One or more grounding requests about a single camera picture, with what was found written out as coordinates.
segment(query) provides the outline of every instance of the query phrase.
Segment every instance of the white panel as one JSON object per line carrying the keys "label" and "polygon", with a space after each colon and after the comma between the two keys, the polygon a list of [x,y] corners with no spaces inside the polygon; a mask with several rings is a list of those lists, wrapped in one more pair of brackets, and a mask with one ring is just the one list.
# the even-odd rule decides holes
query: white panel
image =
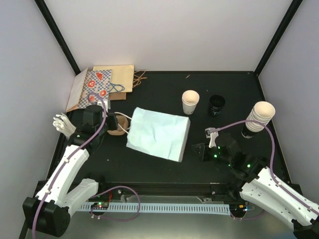
{"label": "white panel", "polygon": [[0,238],[16,239],[22,203],[44,180],[74,72],[33,0],[0,2]]}
{"label": "white panel", "polygon": [[75,60],[252,71],[291,0],[46,0]]}
{"label": "white panel", "polygon": [[294,183],[319,203],[319,1],[303,1],[261,74]]}

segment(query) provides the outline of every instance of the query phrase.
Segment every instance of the black table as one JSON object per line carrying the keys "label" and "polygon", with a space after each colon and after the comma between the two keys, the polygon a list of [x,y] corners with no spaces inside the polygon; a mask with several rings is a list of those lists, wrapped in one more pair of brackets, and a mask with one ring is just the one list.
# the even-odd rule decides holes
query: black table
{"label": "black table", "polygon": [[[254,104],[264,100],[258,78],[251,72],[147,72],[147,80],[127,94],[125,101],[112,101],[111,112],[122,112],[129,116],[136,107],[142,109],[185,116],[182,111],[181,95],[186,90],[195,90],[200,95],[195,112],[189,116],[190,130],[181,163],[156,158],[126,147],[127,136],[106,135],[102,145],[85,162],[76,176],[75,183],[83,178],[103,175],[107,187],[127,185],[140,195],[183,195],[207,196],[214,191],[213,200],[229,201],[222,196],[226,184],[234,176],[219,170],[214,162],[202,162],[191,150],[191,145],[206,142],[204,130],[222,127],[244,120]],[[222,95],[226,105],[215,118],[207,114],[208,99],[213,94]],[[83,110],[72,113],[71,121],[77,126],[82,120]],[[270,157],[271,141],[265,130],[251,139],[241,135],[243,125],[225,130],[239,142],[246,153]],[[62,157],[66,140],[60,137],[49,175]],[[289,182],[289,174],[276,144],[275,173]]]}

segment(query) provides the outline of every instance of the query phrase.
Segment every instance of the red print on bag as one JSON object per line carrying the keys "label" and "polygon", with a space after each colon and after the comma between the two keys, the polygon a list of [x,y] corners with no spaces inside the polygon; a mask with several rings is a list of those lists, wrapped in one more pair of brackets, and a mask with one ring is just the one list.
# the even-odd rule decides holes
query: red print on bag
{"label": "red print on bag", "polygon": [[105,96],[106,95],[106,90],[100,91],[100,96]]}
{"label": "red print on bag", "polygon": [[88,87],[94,87],[95,86],[95,81],[90,81],[88,83]]}
{"label": "red print on bag", "polygon": [[95,73],[95,75],[99,78],[100,81],[103,80],[103,74],[101,72]]}

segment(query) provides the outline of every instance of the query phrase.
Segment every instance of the stacked white cups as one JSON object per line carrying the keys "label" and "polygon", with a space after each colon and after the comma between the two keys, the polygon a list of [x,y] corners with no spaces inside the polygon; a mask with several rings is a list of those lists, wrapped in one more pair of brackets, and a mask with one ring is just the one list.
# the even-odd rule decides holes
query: stacked white cups
{"label": "stacked white cups", "polygon": [[[266,101],[259,101],[255,104],[250,114],[247,117],[247,120],[255,120],[264,125],[267,125],[272,117],[275,115],[275,107]],[[251,132],[259,132],[264,129],[264,127],[258,123],[246,122],[246,127]]]}

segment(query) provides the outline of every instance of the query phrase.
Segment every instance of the black tabletop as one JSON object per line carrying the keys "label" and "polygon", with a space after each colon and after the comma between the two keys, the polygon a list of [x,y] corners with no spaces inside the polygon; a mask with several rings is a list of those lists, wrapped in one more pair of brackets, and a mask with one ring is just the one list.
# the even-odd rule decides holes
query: black tabletop
{"label": "black tabletop", "polygon": [[[244,120],[254,104],[263,100],[258,79],[252,73],[162,73],[147,72],[147,79],[127,93],[124,101],[111,101],[111,112],[132,116],[136,107],[172,115],[186,116],[182,111],[181,96],[186,90],[195,90],[200,95],[195,112],[189,116],[190,129],[181,163],[150,156],[126,147],[127,135],[107,134],[102,145],[80,169],[75,181],[81,181],[88,173],[104,175],[114,183],[228,183],[233,176],[218,169],[214,162],[202,162],[191,150],[197,143],[208,143],[204,130],[222,127]],[[215,118],[207,114],[208,99],[219,94],[226,99],[222,112]],[[78,125],[83,110],[76,110],[71,121]],[[265,130],[251,139],[241,135],[243,125],[225,130],[231,133],[246,153],[270,157],[271,141]],[[275,173],[283,180],[287,168],[276,148]]]}

